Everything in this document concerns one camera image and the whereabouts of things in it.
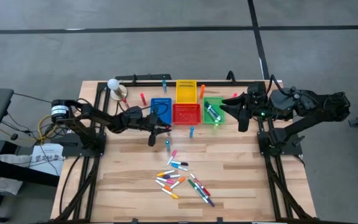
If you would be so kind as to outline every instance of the red basket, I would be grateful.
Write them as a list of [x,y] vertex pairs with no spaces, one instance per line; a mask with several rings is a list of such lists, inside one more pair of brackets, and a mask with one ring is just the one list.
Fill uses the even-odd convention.
[[174,104],[173,123],[174,124],[200,124],[201,110],[199,104]]

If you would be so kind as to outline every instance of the marker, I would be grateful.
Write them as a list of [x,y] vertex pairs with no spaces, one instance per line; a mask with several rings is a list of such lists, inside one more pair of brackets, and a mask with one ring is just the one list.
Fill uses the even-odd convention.
[[144,98],[144,94],[143,94],[143,93],[140,93],[140,97],[142,98],[143,104],[146,106],[147,103],[146,103],[146,99]]
[[211,194],[206,190],[206,188],[203,186],[203,184],[193,175],[190,174],[191,177],[194,179],[194,181],[203,189],[203,191],[208,195],[211,196]]
[[177,178],[180,177],[180,174],[175,174],[175,175],[163,175],[162,178],[164,179],[169,179],[169,178]]
[[181,167],[179,166],[178,164],[171,164],[171,166],[173,166],[174,168],[178,168],[178,169],[181,169],[183,171],[189,171],[188,169],[184,168],[184,167]]
[[180,177],[180,179],[178,181],[176,181],[176,183],[174,183],[171,186],[171,189],[173,189],[174,187],[176,187],[177,185],[179,185],[180,183],[182,183],[186,178],[185,177]]
[[194,133],[194,127],[190,128],[190,138],[193,138],[193,133]]
[[164,182],[166,182],[166,183],[168,183],[168,184],[173,184],[173,183],[174,183],[173,180],[167,180],[167,179],[164,179],[164,178],[161,178],[161,177],[157,177],[157,180],[164,181]]
[[212,207],[215,207],[215,204],[211,201],[211,199],[206,195],[205,192],[203,192],[203,190],[201,189],[201,187],[197,184],[194,183],[196,185],[196,187],[200,190],[200,192],[204,195],[205,199],[211,204]]
[[157,174],[157,177],[162,177],[163,175],[165,175],[165,174],[171,174],[171,173],[173,173],[175,170],[169,170],[169,171],[165,171],[165,172],[162,172],[162,173],[159,173],[159,174]]
[[169,192],[169,191],[167,191],[167,190],[165,190],[165,189],[161,189],[163,192],[165,192],[165,193],[167,193],[167,194],[169,194],[169,195],[171,195],[171,197],[173,198],[173,199],[178,199],[179,197],[177,196],[177,195],[175,195],[174,193],[171,193],[171,192]]
[[161,185],[161,187],[163,187],[165,190],[168,190],[168,191],[172,191],[172,188],[166,186],[165,184],[159,182],[158,180],[155,180],[156,183],[158,183],[159,185]]
[[189,165],[187,162],[171,161],[171,163],[173,163],[173,164],[178,164],[178,165],[182,165],[182,166],[188,166],[188,165]]
[[165,141],[165,146],[167,147],[167,151],[170,152],[171,147],[169,146],[169,141],[168,140]]
[[205,85],[201,85],[200,99],[204,96]]
[[222,119],[221,116],[214,110],[214,108],[212,108],[210,103],[205,102],[204,106],[210,117],[212,117],[212,119],[214,119],[215,122],[219,122]]
[[196,187],[196,185],[195,185],[190,179],[188,179],[187,181],[188,181],[188,182],[190,183],[190,185],[197,191],[198,195],[205,201],[205,203],[208,203],[208,201],[204,198],[203,194],[200,193],[200,190]]
[[[169,126],[166,126],[166,127],[165,127],[165,129],[169,129]],[[169,131],[169,132],[167,132],[167,135],[168,135],[168,136],[171,136],[170,131]]]
[[167,162],[167,165],[169,165],[169,164],[171,163],[172,159],[175,157],[176,154],[177,154],[177,151],[174,150],[174,151],[172,152],[172,156],[169,158],[169,160],[168,160],[168,162]]
[[125,107],[126,107],[127,109],[129,109],[129,104],[128,104],[128,102],[127,102],[127,99],[122,99],[122,101],[125,103]]
[[167,94],[167,83],[165,80],[162,80],[162,89],[164,90],[164,93]]

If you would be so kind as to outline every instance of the blue basket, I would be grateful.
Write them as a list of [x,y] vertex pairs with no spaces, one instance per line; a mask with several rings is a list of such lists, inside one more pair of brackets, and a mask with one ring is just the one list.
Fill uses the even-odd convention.
[[[168,105],[168,110],[163,113],[167,107],[162,105]],[[158,117],[165,123],[167,124],[171,124],[172,123],[172,99],[171,98],[152,98],[152,103],[151,103],[151,107],[150,107],[150,112],[153,111],[153,109],[155,107],[158,108],[158,112],[157,114],[161,114]]]

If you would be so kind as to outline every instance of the gray floor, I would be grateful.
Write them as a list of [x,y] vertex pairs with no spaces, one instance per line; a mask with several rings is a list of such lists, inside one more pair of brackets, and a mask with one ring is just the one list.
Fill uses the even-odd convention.
[[[358,25],[358,1],[256,0],[260,26]],[[243,0],[0,0],[0,29],[251,26]],[[358,116],[358,30],[262,31],[269,72],[286,86],[345,91]],[[180,78],[261,79],[252,31],[0,35],[0,87],[47,100],[76,98],[83,80],[170,73]],[[48,104],[14,96],[9,112],[35,128]],[[318,216],[358,223],[358,128],[324,123],[304,133]],[[6,137],[0,133],[0,139]],[[47,220],[53,197],[8,198],[11,223]],[[38,213],[28,213],[37,208]]]

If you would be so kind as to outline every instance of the plastic basket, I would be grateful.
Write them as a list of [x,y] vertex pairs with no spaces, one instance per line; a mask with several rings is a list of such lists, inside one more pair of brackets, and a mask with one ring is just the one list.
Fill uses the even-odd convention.
[[171,124],[172,123],[172,99],[171,98],[152,98],[150,112],[154,110],[154,108],[158,108],[157,114],[161,114],[158,117],[165,123]]
[[205,102],[208,102],[212,108],[221,116],[220,122],[218,124],[224,124],[225,118],[224,114],[225,112],[219,107],[219,105],[222,105],[223,97],[204,97],[203,98],[203,121],[204,124],[215,124],[215,120],[212,119],[212,117],[208,114],[208,111],[206,110],[206,107],[204,106]]
[[201,111],[199,104],[174,104],[173,123],[174,124],[200,124]]
[[177,80],[177,103],[197,103],[196,80]]

